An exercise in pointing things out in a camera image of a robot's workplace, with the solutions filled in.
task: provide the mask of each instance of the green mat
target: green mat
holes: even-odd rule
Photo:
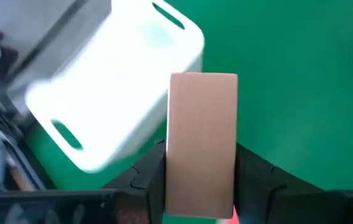
[[[203,30],[203,71],[239,75],[238,142],[318,187],[353,189],[353,1],[168,2]],[[41,129],[28,143],[58,188],[96,189],[165,130],[95,175],[78,170]]]

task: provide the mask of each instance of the brown cardboard box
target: brown cardboard box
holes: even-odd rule
[[[237,75],[171,76],[165,213],[232,218],[236,117]]]

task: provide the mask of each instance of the green table surface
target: green table surface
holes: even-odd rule
[[[203,71],[239,75],[237,141],[318,187],[353,189],[353,0],[168,2],[202,29]],[[98,174],[40,128],[27,142],[59,189],[97,189],[165,131]]]

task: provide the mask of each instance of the handle cutout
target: handle cutout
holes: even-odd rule
[[[152,5],[156,9],[156,11],[159,12],[162,16],[164,16],[170,22],[172,22],[175,25],[177,25],[179,28],[185,30],[185,26],[181,23],[181,21],[179,21],[177,18],[173,17],[171,14],[169,14],[166,10],[162,9],[156,3],[152,2]]]
[[[83,146],[81,145],[81,143],[62,122],[57,120],[51,120],[51,123],[71,147],[73,147],[77,151],[83,150]]]

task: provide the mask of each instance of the white object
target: white object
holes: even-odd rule
[[[153,3],[184,29],[157,12]],[[113,0],[92,39],[51,80],[33,83],[27,106],[63,152],[85,172],[136,152],[167,113],[173,72],[200,72],[203,33],[162,0]],[[52,121],[81,143],[71,147]]]

